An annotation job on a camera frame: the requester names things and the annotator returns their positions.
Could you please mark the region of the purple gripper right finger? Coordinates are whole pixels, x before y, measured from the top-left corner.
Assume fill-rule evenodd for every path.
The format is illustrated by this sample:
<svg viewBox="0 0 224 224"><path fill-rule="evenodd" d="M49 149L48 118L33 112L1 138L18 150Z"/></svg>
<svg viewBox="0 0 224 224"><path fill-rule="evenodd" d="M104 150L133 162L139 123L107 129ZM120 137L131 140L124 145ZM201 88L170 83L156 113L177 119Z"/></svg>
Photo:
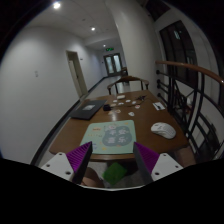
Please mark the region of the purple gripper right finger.
<svg viewBox="0 0 224 224"><path fill-rule="evenodd" d="M151 174L159 159L159 154L137 142L133 144L133 153L144 184L151 183Z"/></svg>

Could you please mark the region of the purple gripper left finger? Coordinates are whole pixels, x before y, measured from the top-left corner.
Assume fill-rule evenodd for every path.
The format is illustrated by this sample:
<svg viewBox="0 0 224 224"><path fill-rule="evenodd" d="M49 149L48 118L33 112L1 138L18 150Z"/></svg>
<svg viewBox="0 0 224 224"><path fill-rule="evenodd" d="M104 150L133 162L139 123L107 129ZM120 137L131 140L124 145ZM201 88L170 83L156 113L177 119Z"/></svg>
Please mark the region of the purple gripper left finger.
<svg viewBox="0 0 224 224"><path fill-rule="evenodd" d="M80 184L92 154L92 142L87 142L66 154L74 171L73 182Z"/></svg>

